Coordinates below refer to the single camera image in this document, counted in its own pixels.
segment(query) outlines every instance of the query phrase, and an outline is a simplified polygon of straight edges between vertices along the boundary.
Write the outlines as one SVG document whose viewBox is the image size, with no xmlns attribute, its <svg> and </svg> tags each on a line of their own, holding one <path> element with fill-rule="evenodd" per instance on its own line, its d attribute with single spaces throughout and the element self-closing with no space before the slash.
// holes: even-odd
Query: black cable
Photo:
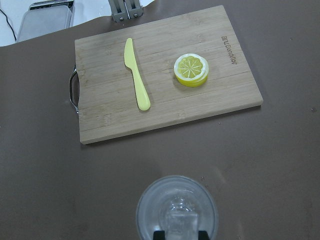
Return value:
<svg viewBox="0 0 320 240">
<path fill-rule="evenodd" d="M 5 15 L 6 22 L 8 23 L 9 27 L 11 28 L 11 31 L 12 31 L 12 33 L 13 33 L 14 40 L 17 41 L 16 35 L 15 35 L 15 31 L 14 31 L 14 29 L 12 28 L 11 24 L 10 24 L 9 21 L 8 21 L 8 16 L 7 16 L 7 14 L 5 14 L 5 12 L 2 11 L 1 9 L 0 9 L 0 11 L 3 13 L 3 15 Z"/>
</svg>

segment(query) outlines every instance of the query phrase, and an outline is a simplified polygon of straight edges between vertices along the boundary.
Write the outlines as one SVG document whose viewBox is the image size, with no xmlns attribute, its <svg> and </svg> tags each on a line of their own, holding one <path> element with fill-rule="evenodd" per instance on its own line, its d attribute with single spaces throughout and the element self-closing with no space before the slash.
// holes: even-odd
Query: clear bowl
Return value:
<svg viewBox="0 0 320 240">
<path fill-rule="evenodd" d="M 198 231 L 206 231 L 213 240 L 218 212 L 201 184 L 185 176 L 166 176 L 142 194 L 136 225 L 141 240 L 152 240 L 155 231 L 165 231 L 166 240 L 197 240 Z"/>
</svg>

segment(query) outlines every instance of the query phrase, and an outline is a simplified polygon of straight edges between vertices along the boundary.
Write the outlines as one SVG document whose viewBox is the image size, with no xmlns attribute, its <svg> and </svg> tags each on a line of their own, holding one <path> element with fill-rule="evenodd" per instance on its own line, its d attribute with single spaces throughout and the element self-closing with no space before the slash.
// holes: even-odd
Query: dark tabletop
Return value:
<svg viewBox="0 0 320 240">
<path fill-rule="evenodd" d="M 221 4 L 261 107 L 80 144 L 75 39 Z M 168 175 L 207 187 L 217 240 L 320 239 L 319 23 L 318 0 L 156 0 L 0 47 L 0 239 L 138 240 L 139 198 Z"/>
</svg>

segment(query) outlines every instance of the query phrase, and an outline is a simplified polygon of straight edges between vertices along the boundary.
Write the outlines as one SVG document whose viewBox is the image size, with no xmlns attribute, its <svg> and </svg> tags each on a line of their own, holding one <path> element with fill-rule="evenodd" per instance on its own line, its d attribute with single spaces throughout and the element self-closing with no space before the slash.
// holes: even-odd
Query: toy lemon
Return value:
<svg viewBox="0 0 320 240">
<path fill-rule="evenodd" d="M 202 56 L 187 53 L 175 61 L 173 70 L 182 85 L 198 87 L 207 80 L 209 65 Z"/>
</svg>

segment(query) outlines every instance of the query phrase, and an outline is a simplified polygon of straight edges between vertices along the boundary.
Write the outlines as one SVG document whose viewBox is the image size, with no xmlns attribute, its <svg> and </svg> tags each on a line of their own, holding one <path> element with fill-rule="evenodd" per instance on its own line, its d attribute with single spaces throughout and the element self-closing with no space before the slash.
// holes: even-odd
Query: knife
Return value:
<svg viewBox="0 0 320 240">
<path fill-rule="evenodd" d="M 136 102 L 138 103 L 138 107 L 142 111 L 146 111 L 150 108 L 150 100 L 145 89 L 144 83 L 139 74 L 134 46 L 132 44 L 132 38 L 128 38 L 124 47 L 124 64 L 131 69 L 133 75 L 134 89 Z"/>
</svg>

